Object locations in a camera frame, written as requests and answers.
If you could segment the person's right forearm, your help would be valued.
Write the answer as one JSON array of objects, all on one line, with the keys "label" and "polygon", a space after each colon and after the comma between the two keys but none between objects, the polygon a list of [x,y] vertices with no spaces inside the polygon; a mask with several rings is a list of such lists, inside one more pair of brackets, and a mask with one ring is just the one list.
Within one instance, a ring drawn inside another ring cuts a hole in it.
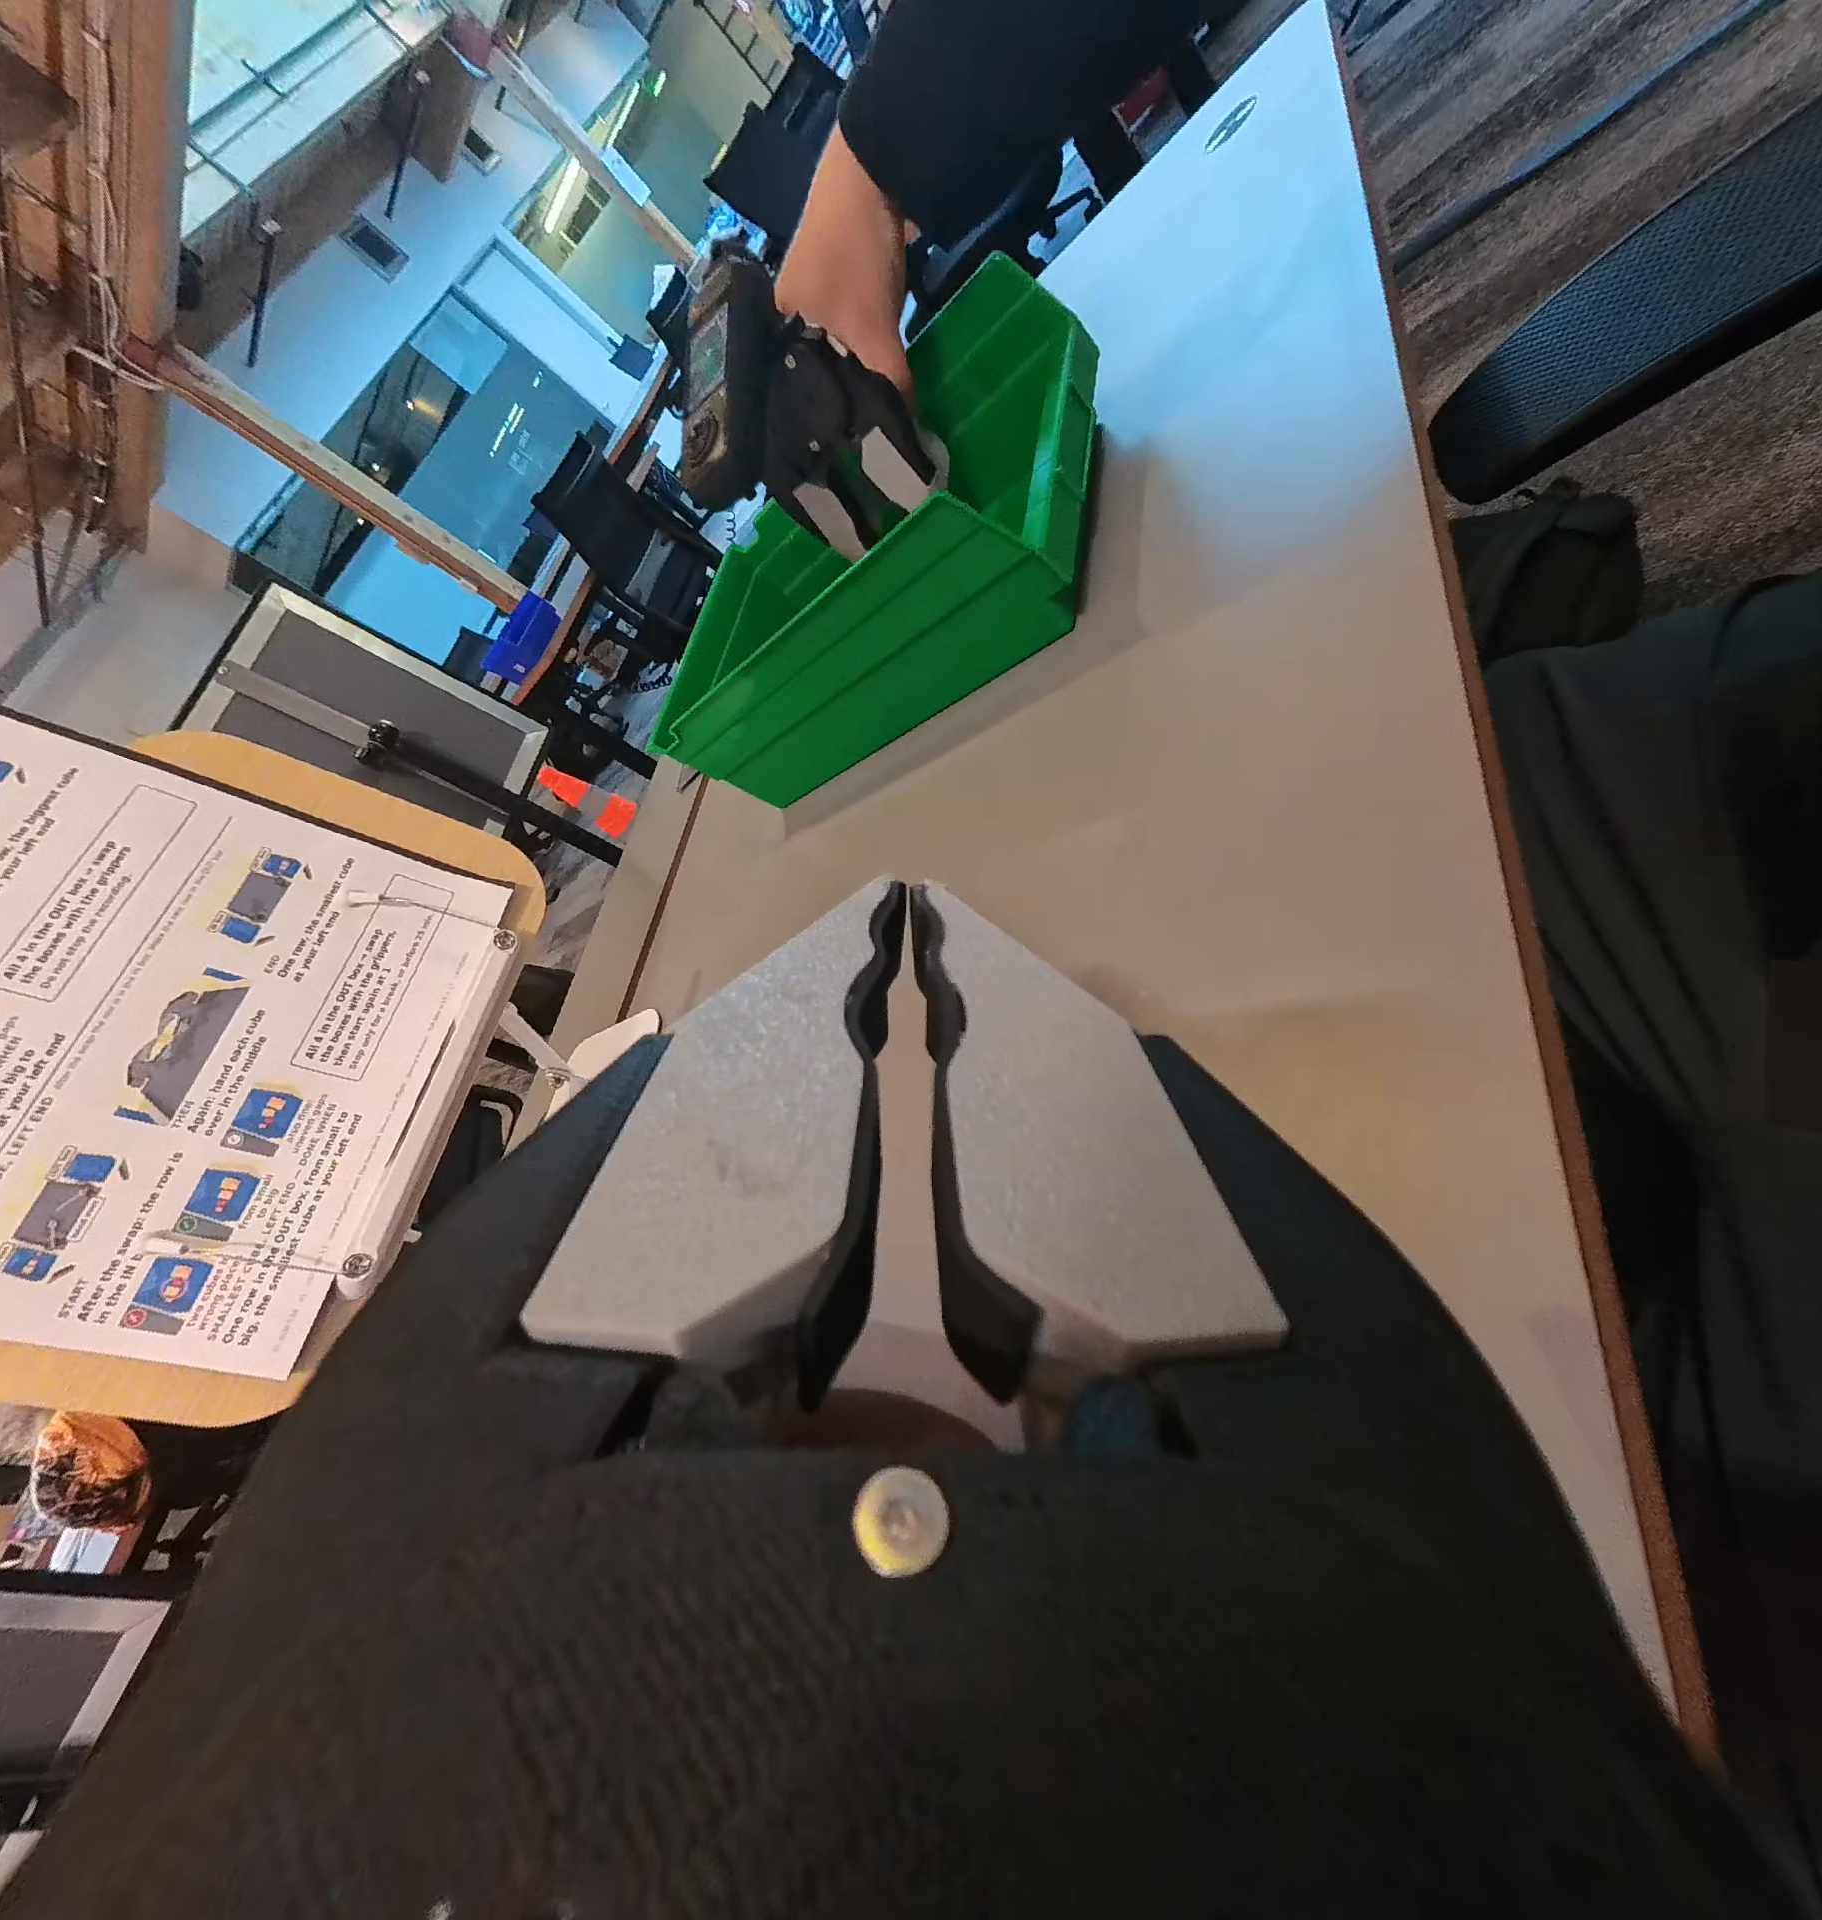
[{"label": "person's right forearm", "polygon": [[891,4],[838,132],[881,197],[952,245],[1234,4]]}]

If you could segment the person's right hand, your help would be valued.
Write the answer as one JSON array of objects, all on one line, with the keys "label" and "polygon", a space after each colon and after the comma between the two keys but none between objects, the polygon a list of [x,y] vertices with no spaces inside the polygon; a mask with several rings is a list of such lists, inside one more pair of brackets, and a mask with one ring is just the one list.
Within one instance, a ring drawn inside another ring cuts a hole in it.
[{"label": "person's right hand", "polygon": [[838,129],[810,181],[798,233],[787,248],[774,304],[846,350],[896,396],[914,399],[900,342],[907,304],[907,222],[852,156]]}]

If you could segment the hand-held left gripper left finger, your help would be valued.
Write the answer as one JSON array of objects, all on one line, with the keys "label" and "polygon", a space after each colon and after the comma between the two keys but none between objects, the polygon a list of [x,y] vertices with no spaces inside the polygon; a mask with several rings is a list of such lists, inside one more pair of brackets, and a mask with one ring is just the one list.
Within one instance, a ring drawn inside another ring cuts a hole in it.
[{"label": "hand-held left gripper left finger", "polygon": [[873,1066],[907,906],[907,882],[864,882],[658,1041],[527,1341],[825,1406],[873,1301]]}]

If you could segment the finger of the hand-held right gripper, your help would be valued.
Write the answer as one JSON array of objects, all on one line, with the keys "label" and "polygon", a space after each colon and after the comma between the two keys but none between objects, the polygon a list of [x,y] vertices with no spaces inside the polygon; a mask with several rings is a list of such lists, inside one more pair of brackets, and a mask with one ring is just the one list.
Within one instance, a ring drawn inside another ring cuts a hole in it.
[{"label": "finger of the hand-held right gripper", "polygon": [[852,470],[828,470],[828,476],[790,482],[783,512],[852,565],[887,539],[878,495]]},{"label": "finger of the hand-held right gripper", "polygon": [[946,480],[944,441],[914,428],[914,452],[870,427],[846,445],[852,517],[907,517]]}]

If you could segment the person's legs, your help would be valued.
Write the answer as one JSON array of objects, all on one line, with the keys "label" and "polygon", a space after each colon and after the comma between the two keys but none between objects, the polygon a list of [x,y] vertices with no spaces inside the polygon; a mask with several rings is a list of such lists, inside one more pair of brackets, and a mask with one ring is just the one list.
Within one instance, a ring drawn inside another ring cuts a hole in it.
[{"label": "person's legs", "polygon": [[1822,570],[1484,695],[1727,1765],[1822,1906],[1822,1126],[1768,1071],[1822,965]]}]

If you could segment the black office chair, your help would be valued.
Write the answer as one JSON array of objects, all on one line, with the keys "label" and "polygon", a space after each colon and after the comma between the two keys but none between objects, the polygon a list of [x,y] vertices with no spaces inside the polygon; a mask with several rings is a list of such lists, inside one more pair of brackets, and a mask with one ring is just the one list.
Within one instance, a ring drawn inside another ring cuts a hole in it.
[{"label": "black office chair", "polygon": [[1822,94],[1537,304],[1438,408],[1461,502],[1515,490],[1822,311]]}]

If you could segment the green plastic bin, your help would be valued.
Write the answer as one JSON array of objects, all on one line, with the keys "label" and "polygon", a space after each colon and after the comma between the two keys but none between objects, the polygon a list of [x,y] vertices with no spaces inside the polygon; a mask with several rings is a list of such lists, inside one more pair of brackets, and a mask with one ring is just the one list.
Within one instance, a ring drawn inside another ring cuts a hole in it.
[{"label": "green plastic bin", "polygon": [[1086,325],[993,253],[909,373],[952,490],[864,562],[763,507],[708,583],[655,756],[794,804],[1072,630],[1097,490]]}]

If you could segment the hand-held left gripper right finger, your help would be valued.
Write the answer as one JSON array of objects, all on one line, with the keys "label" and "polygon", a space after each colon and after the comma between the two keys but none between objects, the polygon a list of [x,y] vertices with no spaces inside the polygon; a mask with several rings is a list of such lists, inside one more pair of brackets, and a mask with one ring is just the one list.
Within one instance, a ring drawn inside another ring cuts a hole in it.
[{"label": "hand-held left gripper right finger", "polygon": [[944,1334],[997,1406],[1288,1341],[1139,1031],[936,882],[909,889]]}]

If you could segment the diagonal support beam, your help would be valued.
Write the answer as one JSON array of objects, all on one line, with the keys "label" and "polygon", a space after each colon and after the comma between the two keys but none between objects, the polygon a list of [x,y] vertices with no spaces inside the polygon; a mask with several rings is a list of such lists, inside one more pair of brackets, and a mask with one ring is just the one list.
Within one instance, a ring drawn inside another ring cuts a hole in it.
[{"label": "diagonal support beam", "polygon": [[157,390],[183,399],[196,415],[222,422],[232,436],[266,452],[277,470],[326,490],[333,502],[349,507],[361,521],[382,529],[411,562],[428,565],[460,582],[473,597],[487,600],[496,613],[515,613],[527,590],[477,544],[441,529],[428,513],[404,502],[393,490],[379,488],[351,462],[300,435],[297,427],[275,419],[260,399],[237,386],[226,373],[196,359],[177,342],[124,338],[116,368],[134,384],[156,384]]}]

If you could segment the orange traffic cone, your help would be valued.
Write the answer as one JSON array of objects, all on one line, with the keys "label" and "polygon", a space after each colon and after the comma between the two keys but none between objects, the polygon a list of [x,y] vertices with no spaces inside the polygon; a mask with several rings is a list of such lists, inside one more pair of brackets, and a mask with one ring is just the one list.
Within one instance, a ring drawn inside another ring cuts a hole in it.
[{"label": "orange traffic cone", "polygon": [[593,828],[609,841],[624,841],[624,831],[634,823],[634,814],[640,814],[634,796],[614,792],[614,791],[588,782],[588,778],[573,778],[552,764],[536,768],[535,796],[536,792],[544,792],[544,802],[558,814],[575,818],[584,828]]}]

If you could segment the grey aluminium-framed case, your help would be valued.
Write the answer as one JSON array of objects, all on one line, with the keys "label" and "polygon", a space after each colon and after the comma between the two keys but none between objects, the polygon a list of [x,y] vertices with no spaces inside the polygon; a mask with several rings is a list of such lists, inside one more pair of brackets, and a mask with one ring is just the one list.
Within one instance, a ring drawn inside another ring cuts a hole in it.
[{"label": "grey aluminium-framed case", "polygon": [[285,583],[250,597],[174,717],[177,732],[226,732],[503,837],[505,822],[477,792],[393,756],[361,757],[371,725],[515,796],[530,792],[548,737],[542,719]]},{"label": "grey aluminium-framed case", "polygon": [[0,1572],[0,1842],[49,1822],[169,1615],[174,1600]]}]

